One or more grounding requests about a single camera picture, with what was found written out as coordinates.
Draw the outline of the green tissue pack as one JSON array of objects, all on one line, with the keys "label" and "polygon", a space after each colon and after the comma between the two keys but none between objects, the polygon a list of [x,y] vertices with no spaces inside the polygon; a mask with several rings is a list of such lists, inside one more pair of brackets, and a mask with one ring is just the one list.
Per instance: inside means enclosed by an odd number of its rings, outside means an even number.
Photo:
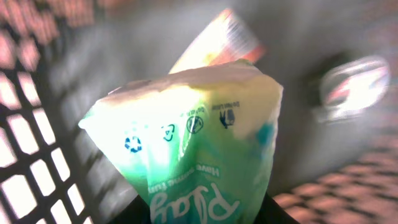
[{"label": "green tissue pack", "polygon": [[274,159],[283,86],[246,62],[129,83],[80,121],[152,223],[252,223]]}]

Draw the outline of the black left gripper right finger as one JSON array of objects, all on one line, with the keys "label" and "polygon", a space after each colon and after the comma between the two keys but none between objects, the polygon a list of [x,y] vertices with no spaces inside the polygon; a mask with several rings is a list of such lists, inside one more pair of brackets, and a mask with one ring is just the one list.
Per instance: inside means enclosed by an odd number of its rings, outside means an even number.
[{"label": "black left gripper right finger", "polygon": [[266,193],[254,224],[299,224]]}]

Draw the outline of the orange tissue pack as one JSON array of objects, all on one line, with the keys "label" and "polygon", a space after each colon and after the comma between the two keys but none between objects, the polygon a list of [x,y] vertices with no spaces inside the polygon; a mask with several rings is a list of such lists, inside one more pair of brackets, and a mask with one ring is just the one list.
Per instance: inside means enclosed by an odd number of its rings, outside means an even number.
[{"label": "orange tissue pack", "polygon": [[194,39],[169,73],[239,59],[256,63],[265,52],[265,47],[249,27],[231,9],[225,9]]}]

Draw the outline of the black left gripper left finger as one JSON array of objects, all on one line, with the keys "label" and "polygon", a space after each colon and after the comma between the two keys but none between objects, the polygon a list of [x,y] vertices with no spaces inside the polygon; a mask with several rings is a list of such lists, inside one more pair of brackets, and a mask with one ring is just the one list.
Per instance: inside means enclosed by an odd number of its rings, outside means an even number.
[{"label": "black left gripper left finger", "polygon": [[150,208],[138,195],[123,211],[112,218],[108,224],[151,224]]}]

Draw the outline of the dark green round-logo box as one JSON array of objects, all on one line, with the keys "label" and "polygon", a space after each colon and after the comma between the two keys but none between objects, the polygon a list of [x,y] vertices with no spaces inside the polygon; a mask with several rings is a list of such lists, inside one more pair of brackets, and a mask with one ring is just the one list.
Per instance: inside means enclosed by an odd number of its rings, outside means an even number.
[{"label": "dark green round-logo box", "polygon": [[320,123],[355,117],[382,99],[390,81],[389,64],[378,55],[338,65],[320,79],[314,115]]}]

